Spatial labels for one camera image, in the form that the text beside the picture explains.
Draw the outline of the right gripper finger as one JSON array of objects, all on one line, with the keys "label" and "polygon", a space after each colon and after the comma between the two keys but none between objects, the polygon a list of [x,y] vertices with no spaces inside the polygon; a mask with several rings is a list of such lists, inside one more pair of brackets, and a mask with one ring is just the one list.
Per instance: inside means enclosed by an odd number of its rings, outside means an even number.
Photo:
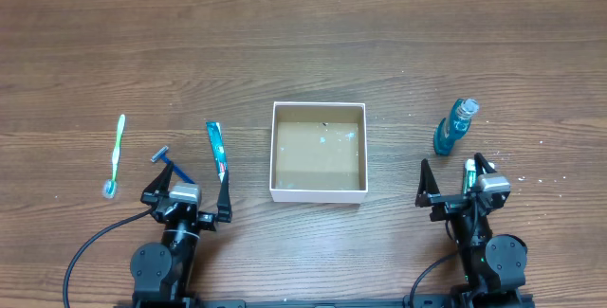
[{"label": "right gripper finger", "polygon": [[494,167],[489,164],[481,153],[474,155],[474,167],[477,175],[496,173]]},{"label": "right gripper finger", "polygon": [[440,196],[440,189],[437,186],[428,159],[424,158],[421,161],[420,180],[416,198],[431,199],[438,196]]}]

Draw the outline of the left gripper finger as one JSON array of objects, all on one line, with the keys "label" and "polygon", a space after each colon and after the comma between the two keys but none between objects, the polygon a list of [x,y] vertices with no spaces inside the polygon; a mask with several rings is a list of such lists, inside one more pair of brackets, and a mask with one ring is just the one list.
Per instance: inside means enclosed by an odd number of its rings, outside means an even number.
[{"label": "left gripper finger", "polygon": [[143,195],[156,195],[167,192],[173,175],[173,164],[167,164],[163,171],[144,190]]},{"label": "left gripper finger", "polygon": [[232,219],[229,185],[230,173],[225,171],[217,200],[217,221],[221,223],[230,223]]}]

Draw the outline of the blue razor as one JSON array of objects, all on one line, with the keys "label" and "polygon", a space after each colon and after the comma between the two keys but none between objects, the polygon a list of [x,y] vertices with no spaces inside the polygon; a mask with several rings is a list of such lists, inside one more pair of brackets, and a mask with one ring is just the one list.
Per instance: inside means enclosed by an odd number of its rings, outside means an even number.
[{"label": "blue razor", "polygon": [[162,148],[160,148],[152,157],[151,157],[151,161],[153,163],[157,163],[158,160],[162,160],[165,164],[173,164],[173,171],[174,173],[183,181],[189,184],[194,184],[194,181],[190,178],[190,176],[188,176],[186,173],[184,173],[175,163],[174,161],[172,161],[168,156],[167,153],[169,152],[169,146],[165,145]]}]

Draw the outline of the blue mouthwash bottle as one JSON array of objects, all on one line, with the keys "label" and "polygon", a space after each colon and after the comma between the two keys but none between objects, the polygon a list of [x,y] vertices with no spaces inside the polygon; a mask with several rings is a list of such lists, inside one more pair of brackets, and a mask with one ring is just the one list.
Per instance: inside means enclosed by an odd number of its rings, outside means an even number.
[{"label": "blue mouthwash bottle", "polygon": [[433,136],[434,151],[438,155],[449,155],[457,140],[469,130],[472,118],[480,105],[475,99],[458,99],[449,114],[437,126]]}]

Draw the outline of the green white toothbrush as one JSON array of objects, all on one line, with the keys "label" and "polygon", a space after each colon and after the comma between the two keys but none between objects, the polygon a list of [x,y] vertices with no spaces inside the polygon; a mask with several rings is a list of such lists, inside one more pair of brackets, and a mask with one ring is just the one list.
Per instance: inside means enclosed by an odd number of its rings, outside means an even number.
[{"label": "green white toothbrush", "polygon": [[112,157],[111,157],[112,176],[110,179],[108,179],[105,182],[104,188],[103,188],[103,195],[107,199],[114,198],[116,190],[117,190],[117,176],[118,176],[118,169],[119,169],[119,163],[120,163],[120,148],[121,148],[122,135],[123,135],[124,128],[125,128],[125,123],[126,123],[126,115],[121,114],[119,117],[119,120],[118,120],[118,124],[117,124],[116,140],[115,140],[115,145],[114,145],[114,149],[113,149]]}]

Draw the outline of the toothpaste tube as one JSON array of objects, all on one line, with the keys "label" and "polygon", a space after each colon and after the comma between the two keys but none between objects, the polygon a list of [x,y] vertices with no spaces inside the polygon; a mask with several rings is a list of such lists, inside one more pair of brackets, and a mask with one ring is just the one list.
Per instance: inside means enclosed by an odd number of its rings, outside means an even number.
[{"label": "toothpaste tube", "polygon": [[228,163],[224,148],[221,125],[219,122],[207,121],[206,128],[212,147],[213,159],[217,169],[218,178],[220,182],[223,182],[224,176],[228,170]]}]

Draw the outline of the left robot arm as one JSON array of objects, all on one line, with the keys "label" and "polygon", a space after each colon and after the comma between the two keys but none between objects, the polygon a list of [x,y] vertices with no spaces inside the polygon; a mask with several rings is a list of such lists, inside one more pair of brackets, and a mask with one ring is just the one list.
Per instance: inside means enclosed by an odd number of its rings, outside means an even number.
[{"label": "left robot arm", "polygon": [[174,167],[174,163],[166,165],[140,198],[164,230],[160,242],[142,245],[132,256],[134,307],[202,307],[202,300],[189,290],[200,232],[216,231],[218,224],[229,223],[232,218],[229,172],[219,176],[217,211],[212,213],[199,209],[200,189],[196,184],[170,185]]}]

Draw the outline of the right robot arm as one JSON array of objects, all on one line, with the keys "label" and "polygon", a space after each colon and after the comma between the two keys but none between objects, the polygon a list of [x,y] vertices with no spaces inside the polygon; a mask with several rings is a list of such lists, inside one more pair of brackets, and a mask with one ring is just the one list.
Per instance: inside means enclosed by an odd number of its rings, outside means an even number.
[{"label": "right robot arm", "polygon": [[415,292],[421,281],[441,263],[461,260],[466,282],[454,285],[448,294],[431,296],[443,307],[532,307],[533,299],[523,296],[527,246],[510,234],[495,235],[487,217],[502,208],[511,192],[509,181],[483,157],[474,155],[476,180],[464,194],[443,195],[429,161],[421,161],[420,182],[415,204],[430,208],[433,222],[445,222],[456,250],[434,262],[415,280],[408,296],[416,304]]}]

